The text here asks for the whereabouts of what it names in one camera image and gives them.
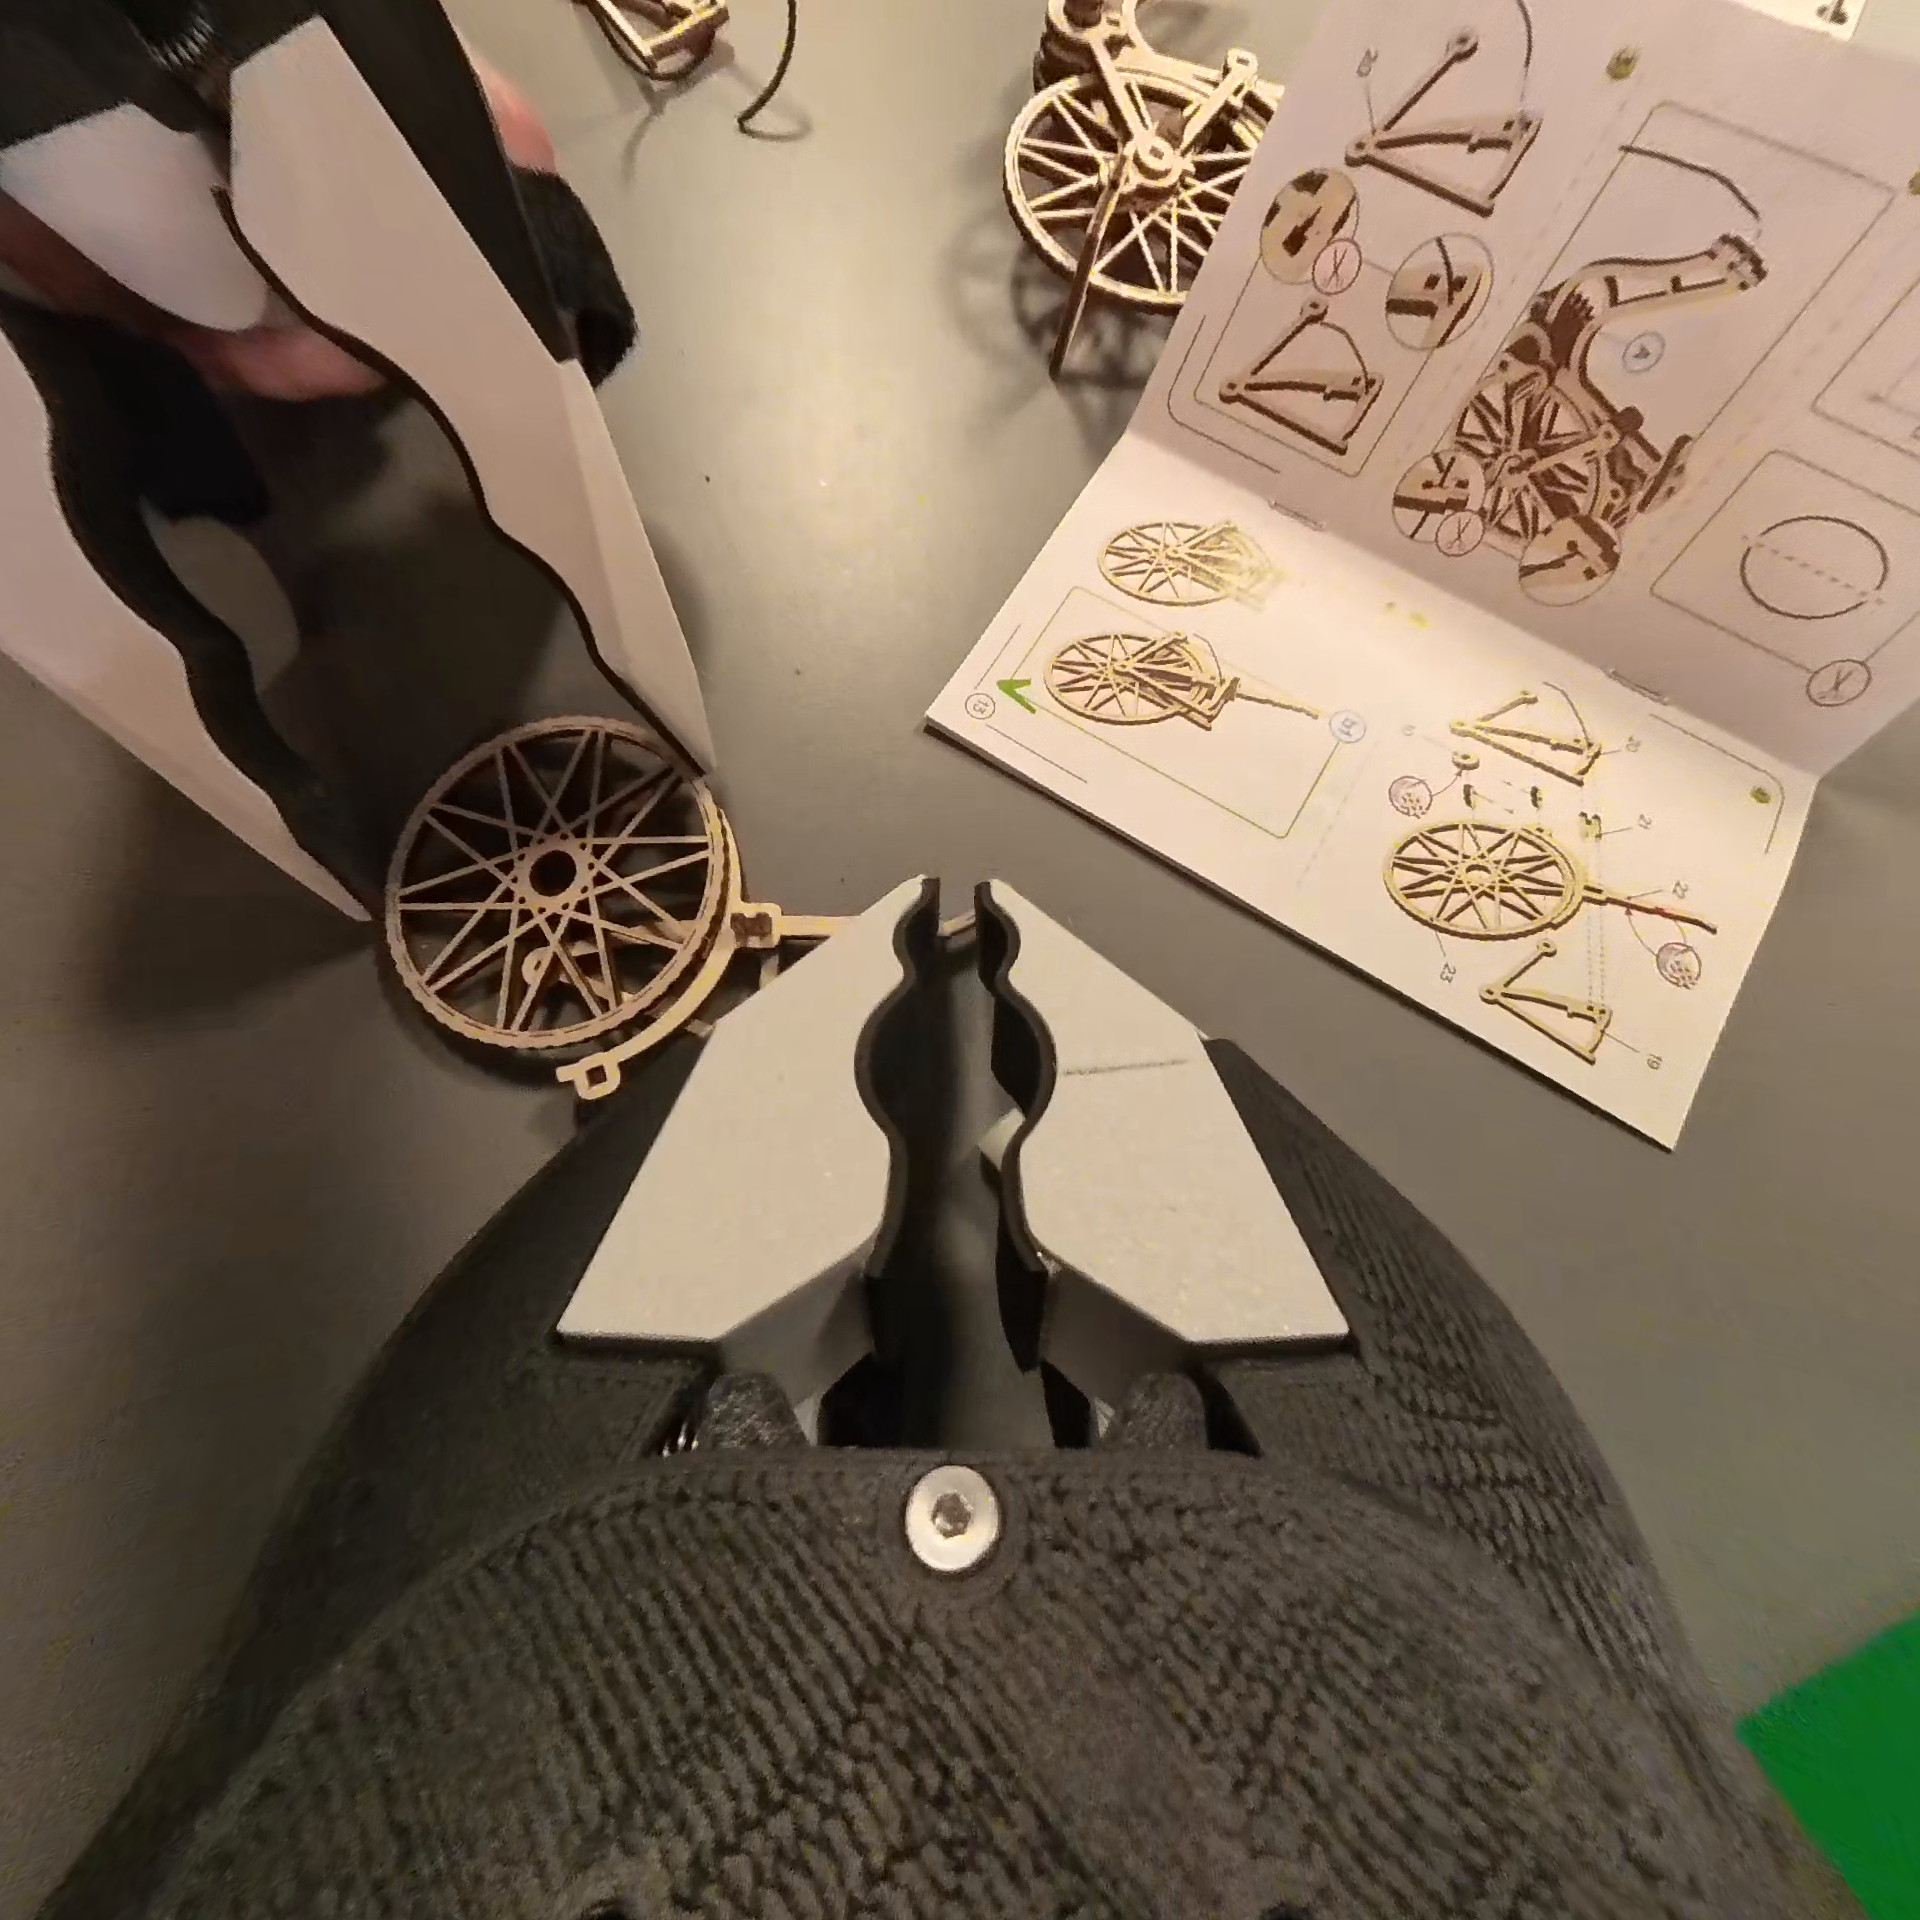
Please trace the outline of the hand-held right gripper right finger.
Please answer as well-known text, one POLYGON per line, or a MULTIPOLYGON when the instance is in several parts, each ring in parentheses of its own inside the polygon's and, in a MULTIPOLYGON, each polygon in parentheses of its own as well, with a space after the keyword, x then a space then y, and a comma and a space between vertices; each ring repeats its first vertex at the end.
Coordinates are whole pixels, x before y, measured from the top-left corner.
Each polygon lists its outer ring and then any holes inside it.
POLYGON ((1015 1364, 1117 1408, 1144 1377, 1338 1351, 1349 1322, 1210 1032, 1000 877, 976 881, 976 962, 1015 1364))

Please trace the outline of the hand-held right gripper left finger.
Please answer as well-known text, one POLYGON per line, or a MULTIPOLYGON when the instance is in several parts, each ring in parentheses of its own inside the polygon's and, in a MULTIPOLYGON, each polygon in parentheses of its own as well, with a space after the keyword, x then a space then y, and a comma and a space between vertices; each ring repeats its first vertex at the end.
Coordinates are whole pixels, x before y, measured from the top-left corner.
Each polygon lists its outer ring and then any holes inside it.
POLYGON ((562 1354, 759 1377, 831 1422, 883 1351, 874 1287, 939 1092, 937 945, 939 877, 902 877, 718 1026, 552 1326, 562 1354))

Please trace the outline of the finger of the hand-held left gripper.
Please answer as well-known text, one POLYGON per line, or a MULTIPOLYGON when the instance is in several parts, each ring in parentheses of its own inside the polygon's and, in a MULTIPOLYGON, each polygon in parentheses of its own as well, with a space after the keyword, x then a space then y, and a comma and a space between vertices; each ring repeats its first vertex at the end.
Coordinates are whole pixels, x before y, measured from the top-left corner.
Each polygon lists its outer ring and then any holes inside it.
POLYGON ((487 526, 562 592, 612 682, 695 768, 701 674, 598 384, 539 328, 321 22, 228 81, 214 212, 264 291, 409 387, 450 437, 487 526))
POLYGON ((108 322, 9 322, 0 345, 4 655, 276 869, 371 921, 376 869, 321 772, 276 731, 245 638, 149 532, 267 514, 208 384, 108 322))

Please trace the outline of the wooden spoked wheel assembly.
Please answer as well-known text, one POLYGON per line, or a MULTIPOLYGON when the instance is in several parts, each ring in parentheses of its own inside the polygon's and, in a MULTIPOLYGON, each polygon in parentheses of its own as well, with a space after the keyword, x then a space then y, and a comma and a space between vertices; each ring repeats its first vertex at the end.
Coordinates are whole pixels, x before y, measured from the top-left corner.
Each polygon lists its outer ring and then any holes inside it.
POLYGON ((851 914, 750 895, 726 807, 638 720, 529 720, 461 758, 409 813, 384 877, 400 990, 456 1047, 605 1102, 726 983, 770 990, 851 914))

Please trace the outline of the small wooden model part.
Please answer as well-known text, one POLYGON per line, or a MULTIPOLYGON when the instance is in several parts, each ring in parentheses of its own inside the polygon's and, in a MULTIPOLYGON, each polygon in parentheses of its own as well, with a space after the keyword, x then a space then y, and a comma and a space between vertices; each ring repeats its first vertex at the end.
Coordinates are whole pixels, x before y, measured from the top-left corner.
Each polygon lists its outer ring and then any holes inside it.
POLYGON ((719 30, 726 0, 581 0, 577 3, 638 79, 680 81, 695 73, 719 30))

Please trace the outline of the wooden wheeled model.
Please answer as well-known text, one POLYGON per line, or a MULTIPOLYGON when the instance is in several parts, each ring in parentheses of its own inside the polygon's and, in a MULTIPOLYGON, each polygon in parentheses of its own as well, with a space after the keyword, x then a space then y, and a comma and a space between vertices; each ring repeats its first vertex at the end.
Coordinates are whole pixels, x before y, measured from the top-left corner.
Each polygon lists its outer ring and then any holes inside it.
POLYGON ((1163 52, 1140 0, 1049 0, 1035 97, 1000 152, 1024 248, 1066 283, 1049 340, 1061 375, 1093 303, 1175 317, 1276 115, 1257 52, 1163 52))

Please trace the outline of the person's left hand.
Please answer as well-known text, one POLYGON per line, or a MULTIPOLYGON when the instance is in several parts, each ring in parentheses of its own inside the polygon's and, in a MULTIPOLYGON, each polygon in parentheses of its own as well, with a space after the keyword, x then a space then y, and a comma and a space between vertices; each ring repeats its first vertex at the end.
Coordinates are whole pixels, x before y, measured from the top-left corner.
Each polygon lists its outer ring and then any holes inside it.
MULTIPOLYGON (((558 174, 558 152, 533 101, 468 40, 464 52, 487 97, 506 159, 539 174, 558 174)), ((251 328, 175 327, 168 340, 214 389, 264 401, 361 397, 388 387, 384 370, 295 317, 262 322, 251 328)))

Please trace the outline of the paper instruction booklet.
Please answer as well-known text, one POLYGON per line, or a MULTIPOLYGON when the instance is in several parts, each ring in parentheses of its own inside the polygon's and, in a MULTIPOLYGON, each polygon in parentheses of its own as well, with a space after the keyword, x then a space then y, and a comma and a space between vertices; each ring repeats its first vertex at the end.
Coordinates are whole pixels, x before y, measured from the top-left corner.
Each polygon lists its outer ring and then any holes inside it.
POLYGON ((1918 704, 1918 48, 1327 3, 927 724, 1674 1148, 1918 704))

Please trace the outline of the green mat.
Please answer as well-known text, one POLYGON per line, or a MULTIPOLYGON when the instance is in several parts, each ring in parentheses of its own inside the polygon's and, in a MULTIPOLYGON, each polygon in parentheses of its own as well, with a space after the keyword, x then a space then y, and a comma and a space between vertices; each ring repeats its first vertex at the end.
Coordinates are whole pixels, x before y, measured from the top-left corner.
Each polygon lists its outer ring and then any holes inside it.
POLYGON ((1877 1920, 1920 1911, 1920 1619, 1739 1725, 1811 1842, 1877 1920))

